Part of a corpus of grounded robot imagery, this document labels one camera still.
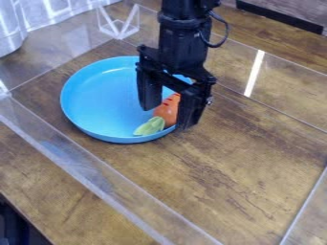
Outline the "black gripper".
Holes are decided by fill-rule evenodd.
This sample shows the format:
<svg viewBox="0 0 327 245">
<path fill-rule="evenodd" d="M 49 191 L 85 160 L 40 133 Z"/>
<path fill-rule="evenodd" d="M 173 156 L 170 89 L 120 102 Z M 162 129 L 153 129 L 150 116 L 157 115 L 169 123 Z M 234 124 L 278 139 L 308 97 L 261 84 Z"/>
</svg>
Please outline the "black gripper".
<svg viewBox="0 0 327 245">
<path fill-rule="evenodd" d="M 177 18 L 158 14 L 158 47 L 140 45 L 136 64 L 138 104 L 144 111 L 162 101 L 162 87 L 180 94 L 176 128 L 185 130 L 197 124 L 201 113 L 212 103 L 210 87 L 216 78 L 204 69 L 212 20 L 208 14 Z M 174 75 L 194 80 L 182 84 Z"/>
</svg>

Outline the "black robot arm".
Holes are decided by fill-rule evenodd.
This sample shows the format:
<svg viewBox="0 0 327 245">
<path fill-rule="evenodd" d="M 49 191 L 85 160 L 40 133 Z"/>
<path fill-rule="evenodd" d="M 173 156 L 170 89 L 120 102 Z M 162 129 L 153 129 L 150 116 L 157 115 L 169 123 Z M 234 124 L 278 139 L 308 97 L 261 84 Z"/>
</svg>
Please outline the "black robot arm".
<svg viewBox="0 0 327 245">
<path fill-rule="evenodd" d="M 212 101 L 210 88 L 217 79 L 204 69 L 212 27 L 212 9 L 218 0 L 162 0 L 157 13 L 158 47 L 137 47 L 137 97 L 148 111 L 162 102 L 166 87 L 180 94 L 176 128 L 197 124 L 205 105 Z"/>
</svg>

